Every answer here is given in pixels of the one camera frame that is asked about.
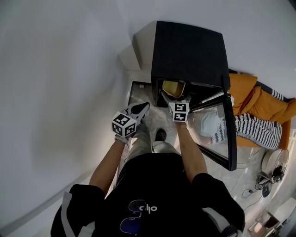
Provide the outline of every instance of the black metal frame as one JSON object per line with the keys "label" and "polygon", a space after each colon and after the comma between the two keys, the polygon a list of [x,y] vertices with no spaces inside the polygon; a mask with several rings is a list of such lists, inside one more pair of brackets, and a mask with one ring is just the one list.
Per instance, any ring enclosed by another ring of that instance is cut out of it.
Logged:
{"label": "black metal frame", "polygon": [[215,161],[216,163],[222,165],[224,168],[229,171],[236,170],[236,131],[235,131],[235,119],[232,109],[232,103],[230,99],[230,95],[224,94],[207,102],[204,102],[199,105],[194,105],[190,107],[190,112],[196,112],[205,108],[211,108],[214,106],[223,105],[224,114],[225,114],[225,122],[227,128],[227,138],[228,138],[228,158],[220,155],[208,148],[205,148],[199,144],[201,152],[204,153],[207,157]]}
{"label": "black metal frame", "polygon": [[162,98],[162,95],[161,95],[163,81],[176,81],[176,82],[187,83],[190,85],[212,88],[215,90],[213,92],[213,94],[215,94],[218,89],[220,89],[222,91],[222,88],[208,85],[208,84],[202,84],[202,83],[197,83],[197,82],[192,82],[192,81],[183,81],[183,80],[172,79],[172,78],[162,78],[162,77],[159,78],[159,77],[151,76],[153,100],[154,100],[154,105],[157,107],[167,107],[167,103],[164,101],[164,99]]}

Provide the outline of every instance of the shirt sleeve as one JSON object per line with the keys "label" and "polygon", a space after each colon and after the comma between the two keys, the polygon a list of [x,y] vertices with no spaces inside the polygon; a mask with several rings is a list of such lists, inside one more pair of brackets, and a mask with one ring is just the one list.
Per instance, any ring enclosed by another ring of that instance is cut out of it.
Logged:
{"label": "shirt sleeve", "polygon": [[236,229],[244,230],[245,213],[230,196],[222,181],[209,174],[201,173],[194,177],[192,188],[194,199],[201,208],[214,209]]}
{"label": "shirt sleeve", "polygon": [[[91,185],[74,185],[70,193],[72,198],[67,208],[67,219],[75,236],[78,236],[83,226],[93,222],[99,213],[105,199],[102,189]],[[62,207],[57,211],[50,234],[51,236],[66,236],[62,219]]]}

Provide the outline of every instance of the white wall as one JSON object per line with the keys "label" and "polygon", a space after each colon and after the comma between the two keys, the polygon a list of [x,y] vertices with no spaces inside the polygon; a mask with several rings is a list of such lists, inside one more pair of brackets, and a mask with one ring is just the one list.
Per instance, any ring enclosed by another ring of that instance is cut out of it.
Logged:
{"label": "white wall", "polygon": [[255,74],[287,97],[296,96],[296,11],[288,0],[123,1],[143,64],[151,67],[151,22],[196,25],[223,34],[230,68]]}
{"label": "white wall", "polygon": [[1,6],[0,229],[97,166],[129,83],[80,0]]}
{"label": "white wall", "polygon": [[136,53],[132,46],[132,37],[127,29],[126,12],[118,5],[118,0],[84,0],[90,11],[97,17],[103,29],[109,35],[109,41],[118,53],[124,66],[130,70],[140,70]]}

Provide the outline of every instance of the shoe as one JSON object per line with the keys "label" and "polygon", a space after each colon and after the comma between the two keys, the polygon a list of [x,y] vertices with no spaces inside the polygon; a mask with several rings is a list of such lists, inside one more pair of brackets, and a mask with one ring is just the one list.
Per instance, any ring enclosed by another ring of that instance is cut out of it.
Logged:
{"label": "shoe", "polygon": [[159,128],[156,132],[155,141],[165,141],[167,133],[162,128]]}

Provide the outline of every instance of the orange cushion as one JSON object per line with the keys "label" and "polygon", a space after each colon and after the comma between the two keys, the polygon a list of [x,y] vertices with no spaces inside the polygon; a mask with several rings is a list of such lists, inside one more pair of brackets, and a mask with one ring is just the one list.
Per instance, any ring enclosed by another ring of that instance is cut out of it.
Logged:
{"label": "orange cushion", "polygon": [[247,112],[262,120],[276,121],[287,107],[288,103],[280,101],[261,90],[259,98]]}
{"label": "orange cushion", "polygon": [[259,98],[260,93],[261,93],[261,87],[254,87],[254,89],[250,92],[250,94],[247,96],[245,101],[242,103],[239,114],[244,114],[250,108],[252,108],[252,106],[255,104],[255,102]]}
{"label": "orange cushion", "polygon": [[229,74],[230,77],[230,89],[229,93],[234,98],[233,113],[238,115],[241,110],[241,105],[245,101],[246,97],[252,91],[256,84],[257,77],[245,74]]}
{"label": "orange cushion", "polygon": [[296,99],[290,100],[286,111],[277,119],[279,124],[289,121],[296,115]]}

